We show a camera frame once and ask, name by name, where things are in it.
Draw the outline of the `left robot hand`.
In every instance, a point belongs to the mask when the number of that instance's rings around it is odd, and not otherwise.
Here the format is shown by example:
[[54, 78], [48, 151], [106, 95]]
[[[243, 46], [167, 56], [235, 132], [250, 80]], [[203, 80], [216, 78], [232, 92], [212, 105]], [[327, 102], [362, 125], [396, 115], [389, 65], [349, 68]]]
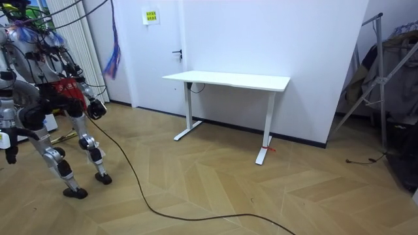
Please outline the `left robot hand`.
[[18, 134], [17, 128], [1, 129], [1, 149], [5, 150], [7, 163], [16, 164], [16, 156], [18, 154]]

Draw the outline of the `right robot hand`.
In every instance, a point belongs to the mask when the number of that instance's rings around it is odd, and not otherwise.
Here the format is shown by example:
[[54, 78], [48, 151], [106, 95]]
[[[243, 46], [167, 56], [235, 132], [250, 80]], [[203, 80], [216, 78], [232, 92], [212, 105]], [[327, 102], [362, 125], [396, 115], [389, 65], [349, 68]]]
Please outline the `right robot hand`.
[[90, 99], [87, 107], [87, 113], [91, 119], [97, 120], [102, 118], [107, 113], [107, 109], [100, 100]]

